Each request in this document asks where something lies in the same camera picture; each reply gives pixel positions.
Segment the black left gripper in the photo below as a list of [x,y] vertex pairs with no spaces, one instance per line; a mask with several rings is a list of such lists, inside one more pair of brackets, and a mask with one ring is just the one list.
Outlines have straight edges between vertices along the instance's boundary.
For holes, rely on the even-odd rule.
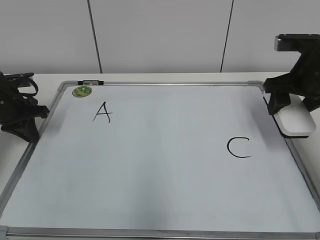
[[26,142],[40,139],[35,119],[45,119],[49,109],[38,105],[35,96],[39,92],[33,80],[34,73],[0,74],[0,124],[1,130]]

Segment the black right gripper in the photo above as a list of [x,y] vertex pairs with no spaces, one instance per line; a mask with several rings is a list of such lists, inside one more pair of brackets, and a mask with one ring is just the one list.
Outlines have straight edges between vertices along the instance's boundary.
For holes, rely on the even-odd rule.
[[264,90],[271,93],[267,110],[269,115],[276,114],[291,104],[290,94],[304,96],[303,104],[309,112],[320,107],[320,48],[304,52],[290,72],[267,78]]

